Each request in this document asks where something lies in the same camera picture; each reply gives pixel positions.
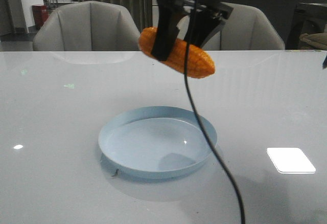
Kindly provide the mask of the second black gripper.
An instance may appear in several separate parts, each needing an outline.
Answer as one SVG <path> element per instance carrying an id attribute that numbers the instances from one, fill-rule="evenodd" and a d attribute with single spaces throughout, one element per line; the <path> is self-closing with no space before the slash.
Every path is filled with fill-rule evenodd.
<path id="1" fill-rule="evenodd" d="M 187 16 L 185 7 L 192 10 L 188 30 L 184 41 L 202 48 L 224 26 L 233 8 L 221 3 L 222 0 L 157 0 L 159 9 L 158 26 L 151 50 L 152 56 L 166 61 L 172 52 L 179 34 L 177 27 L 181 19 Z"/>

